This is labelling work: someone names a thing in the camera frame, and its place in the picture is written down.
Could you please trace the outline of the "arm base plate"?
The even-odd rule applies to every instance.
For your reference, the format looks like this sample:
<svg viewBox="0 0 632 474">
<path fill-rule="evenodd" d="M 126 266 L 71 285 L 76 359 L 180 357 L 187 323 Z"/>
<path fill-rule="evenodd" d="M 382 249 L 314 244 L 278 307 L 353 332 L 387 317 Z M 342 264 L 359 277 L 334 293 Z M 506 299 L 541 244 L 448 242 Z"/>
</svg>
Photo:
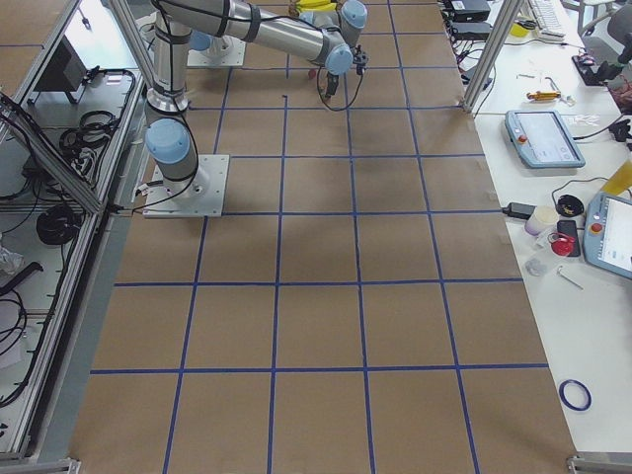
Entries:
<svg viewBox="0 0 632 474">
<path fill-rule="evenodd" d="M 158 166 L 154 166 L 152 179 L 163 181 L 151 187 L 147 193 L 146 206 L 141 211 L 147 218 L 220 217 L 230 157 L 219 154 L 201 154 L 197 174 L 188 186 L 165 181 Z"/>
<path fill-rule="evenodd" d="M 244 63 L 246 44 L 233 37 L 221 39 L 202 37 L 191 41 L 188 56 L 190 68 L 241 67 Z"/>
</svg>

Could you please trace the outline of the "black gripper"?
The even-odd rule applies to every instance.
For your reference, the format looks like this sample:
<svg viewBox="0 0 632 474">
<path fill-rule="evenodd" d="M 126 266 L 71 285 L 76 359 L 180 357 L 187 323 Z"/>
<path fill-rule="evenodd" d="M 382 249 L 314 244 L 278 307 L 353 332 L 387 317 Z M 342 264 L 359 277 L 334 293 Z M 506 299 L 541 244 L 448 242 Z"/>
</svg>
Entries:
<svg viewBox="0 0 632 474">
<path fill-rule="evenodd" d="M 355 48 L 353 50 L 353 56 L 354 56 L 353 66 L 355 67 L 355 73 L 357 75 L 363 75 L 365 70 L 366 70 L 366 67 L 367 67 L 368 55 L 362 49 L 360 44 L 355 46 Z M 339 82 L 340 82 L 340 76 L 339 75 L 327 74 L 327 85 L 326 85 L 326 89 L 325 89 L 325 98 L 332 98 L 333 96 L 335 96 L 337 94 L 338 87 L 339 87 Z"/>
</svg>

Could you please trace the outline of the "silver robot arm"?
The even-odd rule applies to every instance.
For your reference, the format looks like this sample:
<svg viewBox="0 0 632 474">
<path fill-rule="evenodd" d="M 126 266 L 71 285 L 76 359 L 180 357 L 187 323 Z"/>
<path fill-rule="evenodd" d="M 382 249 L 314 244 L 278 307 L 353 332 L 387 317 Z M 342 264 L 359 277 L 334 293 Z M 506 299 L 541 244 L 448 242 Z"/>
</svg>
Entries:
<svg viewBox="0 0 632 474">
<path fill-rule="evenodd" d="M 153 6 L 145 143 L 169 198 L 195 193 L 201 186 L 198 149 L 186 119 L 191 51 L 220 63 L 234 45 L 253 42 L 302 57 L 326 70 L 323 99 L 336 93 L 340 76 L 351 68 L 361 73 L 366 64 L 357 41 L 367 9 L 359 1 L 308 10 L 298 17 L 276 15 L 246 1 L 156 1 Z"/>
</svg>

